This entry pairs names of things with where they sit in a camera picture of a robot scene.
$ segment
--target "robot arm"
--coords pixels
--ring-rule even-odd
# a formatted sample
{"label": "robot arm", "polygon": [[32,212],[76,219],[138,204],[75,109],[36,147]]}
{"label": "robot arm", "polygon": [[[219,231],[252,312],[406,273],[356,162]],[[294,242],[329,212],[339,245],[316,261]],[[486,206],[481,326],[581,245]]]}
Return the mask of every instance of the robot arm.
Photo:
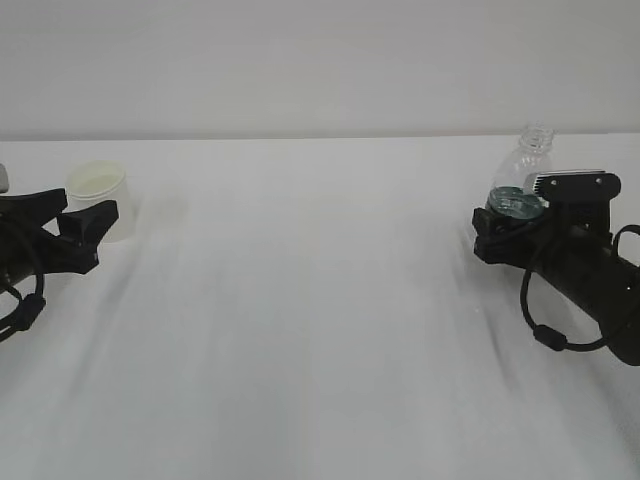
{"label": "robot arm", "polygon": [[[477,208],[474,253],[485,263],[525,270],[520,304],[536,340],[556,351],[607,346],[624,363],[640,365],[640,269],[618,255],[620,235],[640,234],[640,227],[629,225],[615,237],[609,232],[609,202],[620,193],[620,179],[604,171],[572,171],[536,174],[527,183],[548,202],[545,213],[523,221]],[[571,343],[536,324],[527,301],[533,272],[596,320],[602,337]]]}
{"label": "robot arm", "polygon": [[[0,167],[0,191],[6,192],[6,170]],[[62,213],[66,207],[64,189],[0,196],[0,293],[6,291],[18,301],[16,309],[0,319],[0,341],[28,330],[42,311],[46,274],[85,274],[98,265],[98,244],[118,219],[116,202]],[[43,228],[54,219],[59,235]],[[30,275],[36,277],[35,291],[23,298],[14,285]]]}

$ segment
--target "white backdrop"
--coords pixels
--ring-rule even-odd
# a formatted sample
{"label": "white backdrop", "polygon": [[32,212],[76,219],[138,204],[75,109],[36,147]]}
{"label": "white backdrop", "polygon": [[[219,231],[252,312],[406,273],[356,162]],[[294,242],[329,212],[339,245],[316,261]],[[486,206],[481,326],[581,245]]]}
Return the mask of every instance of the white backdrop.
{"label": "white backdrop", "polygon": [[0,139],[640,129],[637,0],[0,0]]}

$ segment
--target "bottle neck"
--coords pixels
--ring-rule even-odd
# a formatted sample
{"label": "bottle neck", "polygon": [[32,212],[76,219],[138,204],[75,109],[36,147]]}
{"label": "bottle neck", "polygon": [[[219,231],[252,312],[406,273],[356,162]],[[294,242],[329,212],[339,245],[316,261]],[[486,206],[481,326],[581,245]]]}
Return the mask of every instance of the bottle neck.
{"label": "bottle neck", "polygon": [[528,127],[520,137],[520,148],[527,153],[543,155],[551,150],[553,130],[540,126]]}

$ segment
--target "translucent cup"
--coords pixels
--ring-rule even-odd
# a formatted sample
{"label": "translucent cup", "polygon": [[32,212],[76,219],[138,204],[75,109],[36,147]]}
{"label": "translucent cup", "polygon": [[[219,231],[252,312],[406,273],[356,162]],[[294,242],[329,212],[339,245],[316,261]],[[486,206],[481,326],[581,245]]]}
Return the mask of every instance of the translucent cup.
{"label": "translucent cup", "polygon": [[116,201],[118,220],[105,235],[104,242],[117,242],[133,234],[134,215],[127,174],[119,163],[98,161],[76,168],[67,177],[66,190],[73,210],[82,210],[104,200]]}

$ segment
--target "plastic cup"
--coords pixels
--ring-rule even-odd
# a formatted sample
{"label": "plastic cup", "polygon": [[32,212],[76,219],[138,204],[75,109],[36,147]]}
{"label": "plastic cup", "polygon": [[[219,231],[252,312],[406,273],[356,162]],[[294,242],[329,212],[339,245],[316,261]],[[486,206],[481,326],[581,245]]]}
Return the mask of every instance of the plastic cup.
{"label": "plastic cup", "polygon": [[118,220],[105,235],[104,242],[117,242],[131,236],[133,206],[122,165],[106,161],[84,164],[69,174],[66,190],[73,210],[82,210],[105,200],[116,201]]}

